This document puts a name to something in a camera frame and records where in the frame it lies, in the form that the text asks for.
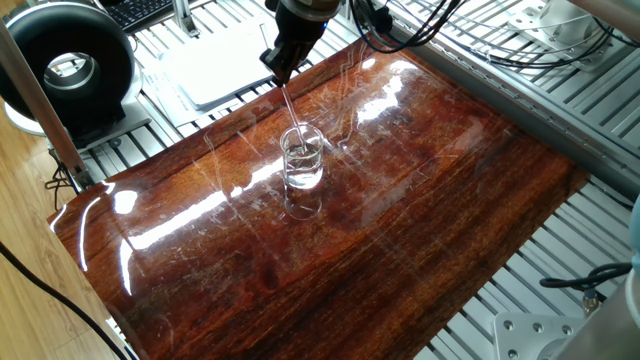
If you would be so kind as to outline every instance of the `metal bracket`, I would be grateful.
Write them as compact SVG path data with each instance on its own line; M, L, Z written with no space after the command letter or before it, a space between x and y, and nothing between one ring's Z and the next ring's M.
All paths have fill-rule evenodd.
M548 360L584 324L582 318L500 313L493 320L497 360Z
M190 37L200 35L200 31L196 28L196 24L191 17L191 9L188 0L173 0L173 21L182 31Z
M91 174L89 174L88 169L84 169L80 172L76 172L75 175L72 175L72 176L73 176L73 181L75 181L76 184L80 185L80 188L82 190L87 190L88 188L95 185L95 183L93 182L93 179L91 178Z

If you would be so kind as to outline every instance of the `black cable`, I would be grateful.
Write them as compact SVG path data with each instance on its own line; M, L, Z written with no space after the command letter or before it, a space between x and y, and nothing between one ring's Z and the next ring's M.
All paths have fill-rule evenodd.
M369 10L371 10L371 13L376 12L375 8L373 7L373 3L370 0L365 0L365 1L366 1L366 4L369 7ZM390 39L393 42L395 42L395 44L391 44L391 43L387 42L385 39L382 38L382 36L377 32L376 26L373 24L372 19L369 18L369 14L366 11L363 11L362 12L363 13L362 14L362 19L366 23L366 25L369 28L370 32L374 35L374 37L378 40L378 42L380 42L380 44L390 48L389 50L381 49L380 47L375 46L375 45L373 45L371 43L371 41L365 36L364 31L362 30L362 27L360 25L360 22L358 21L359 18L358 18L357 13L356 13L354 0L349 0L349 6L351 7L351 13L352 13L352 16L353 16L353 18L355 20L355 24L356 24L356 28L358 29L358 33L360 34L362 39L365 41L365 43L369 47L374 49L375 51L378 51L378 52L381 52L381 53L385 53L385 54L391 54L391 53L395 53L395 52L398 52L400 50L403 50L404 48L409 47L409 46L422 46L422 45L426 44L427 42L429 42L440 31L440 28L446 23L446 21L449 20L451 15L453 15L453 13L465 1L466 0L451 0L449 2L448 6L443 10L442 14L439 16L439 18L435 22L435 24L434 25L430 25L430 22L435 18L435 16L440 12L440 10L442 10L444 8L445 4L447 3L447 0L440 1L440 3L437 5L436 9L430 14L430 16L427 19L427 21L425 21L422 24L422 26L415 32L415 34L413 34L405 42L400 42L396 38L394 38L393 36L389 36L390 34L385 34L385 35L389 36Z
M456 41L455 39L451 38L450 36L447 36L444 33L443 33L443 35L445 37L447 37L450 41L456 43L456 45L466 49L467 51L471 52L472 54L476 55L477 57L479 57L481 59L487 60L488 62L490 62L492 64L506 66L506 67L522 68L522 69L552 69L552 68L556 68L556 67L572 64L572 63L574 63L576 61L580 61L580 60L586 58L587 56L595 53L602 46L604 46L606 44L606 42L608 41L609 37L611 36L611 32L612 31L613 30L610 29L610 30L607 30L607 31L603 32L603 34L593 43L593 45L591 45L591 47L589 47L589 49L587 49L580 56L577 56L577 57L575 57L573 59L570 59L570 60L558 60L558 61L554 61L554 62L544 62L544 63L522 62L522 61L519 61L519 60L512 60L512 59L503 58L503 57L500 57L500 56L479 54L477 51L474 51L474 49L472 49L471 47L469 47L467 45L464 45L464 44L461 44L460 42Z
M596 18L595 16L593 17L593 20L596 21L596 24L598 24L598 26L600 26L600 28L602 30L606 30L606 27L604 26L604 24L602 24L602 22L600 22L600 20L598 20L598 18ZM631 47L640 47L640 42L637 42L633 39L629 39L629 40L625 40L622 36L616 35L616 34L611 34L611 37L620 41L621 43L631 46Z
M18 260L18 258L16 258L13 255L13 253L11 253L11 251L9 251L9 249L7 249L6 246L4 246L2 242L0 242L0 253L2 254L2 256L4 256L7 259L7 261L11 263L11 265L13 265L24 277L26 277L29 281L31 281L35 286L39 287L47 294L53 296L56 300L60 301L63 305L65 305L71 311L73 311L76 315L78 315L84 322L86 322L91 327L91 329L93 329L93 331L95 331L96 334L100 336L102 341L104 341L107 344L107 346L109 346L111 351L113 351L116 354L118 359L130 360L125 357L124 353L122 352L122 350L120 350L118 345L116 345L113 342L113 340L109 338L109 335L107 335L107 333L105 333L104 330L100 328L100 325L98 325L95 321L93 321L93 319L89 315L87 315L84 311L82 311L82 309L80 309L71 300L67 299L64 295L60 294L56 289L47 285L44 281L40 280L36 275L34 275L31 271L29 271L29 269L27 269L27 267L24 266L24 264L22 264L20 260Z
M616 278L618 276L625 275L631 271L631 263L614 263L598 266L589 272L589 275L585 278L563 280L556 278L544 278L540 280L540 286L546 288L572 288L577 291L586 292L595 289L596 286ZM604 302L606 296L596 291L598 300Z

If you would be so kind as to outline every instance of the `glossy wood surface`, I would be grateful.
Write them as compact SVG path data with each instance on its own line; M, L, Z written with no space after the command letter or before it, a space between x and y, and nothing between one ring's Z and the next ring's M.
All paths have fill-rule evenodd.
M410 358L586 176L409 52L289 88L326 137L311 218L278 89L50 218L142 358Z

